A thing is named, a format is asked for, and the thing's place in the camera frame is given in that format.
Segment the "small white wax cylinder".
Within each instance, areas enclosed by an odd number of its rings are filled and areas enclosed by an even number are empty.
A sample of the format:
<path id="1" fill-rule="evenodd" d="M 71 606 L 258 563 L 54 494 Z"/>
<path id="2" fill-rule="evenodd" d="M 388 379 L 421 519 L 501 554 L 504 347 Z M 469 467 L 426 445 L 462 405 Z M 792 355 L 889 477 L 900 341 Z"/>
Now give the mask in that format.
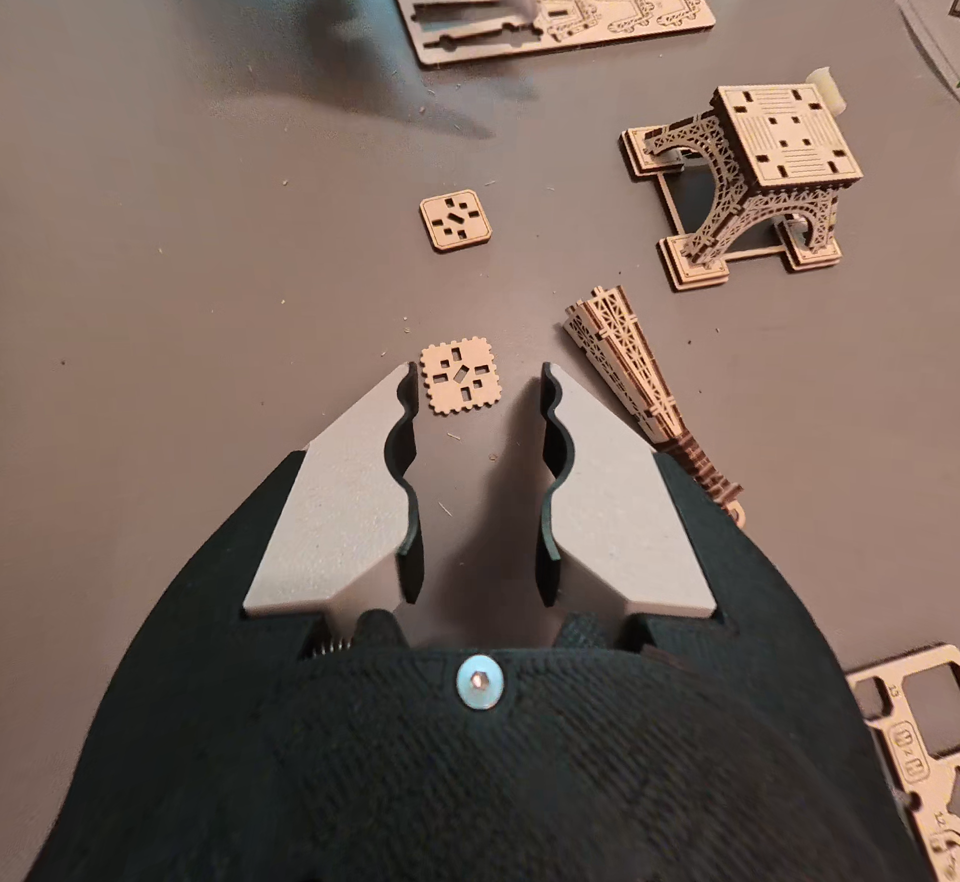
<path id="1" fill-rule="evenodd" d="M 822 105 L 831 116 L 836 118 L 846 110 L 846 99 L 841 94 L 830 67 L 822 67 L 810 72 L 805 81 L 816 88 Z"/>

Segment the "smooth-edged square wooden plate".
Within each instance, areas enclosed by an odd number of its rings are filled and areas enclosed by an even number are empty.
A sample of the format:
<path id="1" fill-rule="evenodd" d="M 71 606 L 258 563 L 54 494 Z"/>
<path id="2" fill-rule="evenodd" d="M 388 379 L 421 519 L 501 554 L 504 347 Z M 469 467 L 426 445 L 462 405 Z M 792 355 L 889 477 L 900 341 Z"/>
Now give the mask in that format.
<path id="1" fill-rule="evenodd" d="M 431 246 L 447 253 L 486 244 L 493 237 L 476 192 L 462 190 L 428 197 L 419 204 Z"/>

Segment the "toothed-edge square wooden plate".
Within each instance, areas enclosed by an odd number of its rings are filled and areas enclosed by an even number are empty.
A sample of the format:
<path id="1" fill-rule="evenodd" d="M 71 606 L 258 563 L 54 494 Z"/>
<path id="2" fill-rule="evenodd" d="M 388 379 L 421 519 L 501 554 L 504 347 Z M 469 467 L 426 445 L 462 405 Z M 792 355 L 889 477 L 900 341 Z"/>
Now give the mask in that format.
<path id="1" fill-rule="evenodd" d="M 429 345 L 420 356 L 423 381 L 434 413 L 455 413 L 497 404 L 502 395 L 493 349 L 485 337 Z"/>

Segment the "wooden tower model spire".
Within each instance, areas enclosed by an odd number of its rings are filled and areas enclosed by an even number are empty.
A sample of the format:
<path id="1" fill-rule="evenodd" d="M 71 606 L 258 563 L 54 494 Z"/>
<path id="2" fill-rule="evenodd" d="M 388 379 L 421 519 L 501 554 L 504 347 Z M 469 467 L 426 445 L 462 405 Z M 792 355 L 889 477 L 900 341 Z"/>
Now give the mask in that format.
<path id="1" fill-rule="evenodd" d="M 715 467 L 690 432 L 624 289 L 596 287 L 589 299 L 578 300 L 565 313 L 563 330 L 636 420 L 648 443 L 673 458 L 743 529 L 742 487 Z"/>

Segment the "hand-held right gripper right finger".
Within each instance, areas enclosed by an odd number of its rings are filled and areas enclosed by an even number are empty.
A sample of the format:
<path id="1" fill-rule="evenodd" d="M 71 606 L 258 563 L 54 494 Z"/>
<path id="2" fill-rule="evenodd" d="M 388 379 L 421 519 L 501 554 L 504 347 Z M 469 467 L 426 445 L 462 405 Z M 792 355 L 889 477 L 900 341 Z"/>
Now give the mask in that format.
<path id="1" fill-rule="evenodd" d="M 539 385 L 544 606 L 592 614 L 609 637 L 638 615 L 710 619 L 717 602 L 655 449 L 558 363 L 542 364 Z"/>

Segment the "wooden sheet with arch cutouts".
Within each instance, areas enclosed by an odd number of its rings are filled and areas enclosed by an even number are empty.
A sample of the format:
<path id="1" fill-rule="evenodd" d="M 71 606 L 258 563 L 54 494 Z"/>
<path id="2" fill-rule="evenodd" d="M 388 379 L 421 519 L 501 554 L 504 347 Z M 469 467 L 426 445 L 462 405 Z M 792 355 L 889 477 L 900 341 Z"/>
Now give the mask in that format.
<path id="1" fill-rule="evenodd" d="M 851 692 L 871 684 L 881 697 L 877 715 L 864 717 L 899 814 L 932 878 L 959 879 L 958 748 L 933 752 L 906 694 L 906 680 L 948 668 L 958 676 L 959 652 L 951 644 L 910 650 L 845 673 Z"/>

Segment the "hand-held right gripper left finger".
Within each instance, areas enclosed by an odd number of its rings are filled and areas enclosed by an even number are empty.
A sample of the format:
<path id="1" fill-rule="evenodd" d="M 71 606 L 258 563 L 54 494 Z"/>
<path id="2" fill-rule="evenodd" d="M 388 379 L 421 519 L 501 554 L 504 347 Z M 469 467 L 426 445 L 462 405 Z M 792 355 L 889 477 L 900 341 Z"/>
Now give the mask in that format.
<path id="1" fill-rule="evenodd" d="M 414 362 L 394 368 L 304 449 L 244 600 L 248 617 L 317 614 L 333 636 L 414 604 L 423 531 L 405 473 L 417 456 Z"/>

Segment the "wooden tower model base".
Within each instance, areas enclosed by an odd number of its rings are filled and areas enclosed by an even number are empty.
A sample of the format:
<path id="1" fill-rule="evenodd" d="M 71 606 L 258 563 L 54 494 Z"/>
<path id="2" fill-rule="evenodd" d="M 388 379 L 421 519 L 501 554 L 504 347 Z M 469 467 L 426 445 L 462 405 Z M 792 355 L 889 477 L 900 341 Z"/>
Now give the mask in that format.
<path id="1" fill-rule="evenodd" d="M 863 173 L 815 82 L 719 86 L 701 113 L 627 128 L 620 143 L 633 176 L 655 180 L 675 229 L 656 245 L 674 292 L 727 283 L 732 261 L 779 255 L 794 273 L 841 261 L 839 197 Z M 692 163 L 713 195 L 686 230 L 666 178 Z"/>

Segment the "grey desk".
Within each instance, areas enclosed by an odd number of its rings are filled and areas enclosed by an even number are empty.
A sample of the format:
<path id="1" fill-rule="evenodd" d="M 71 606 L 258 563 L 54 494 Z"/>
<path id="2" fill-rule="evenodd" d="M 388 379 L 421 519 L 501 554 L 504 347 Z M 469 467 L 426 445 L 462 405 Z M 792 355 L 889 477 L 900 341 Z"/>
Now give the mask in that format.
<path id="1" fill-rule="evenodd" d="M 394 0 L 2 0 L 2 880 L 30 871 L 114 672 L 292 450 L 429 344 L 414 645 L 544 646 L 544 361 L 621 282 L 749 537 L 845 668 L 958 644 L 958 102 L 894 0 L 706 0 L 704 33 L 424 71 Z M 674 293 L 619 133 L 830 67 L 864 177 L 840 264 Z M 486 243 L 420 203 L 474 191 Z"/>

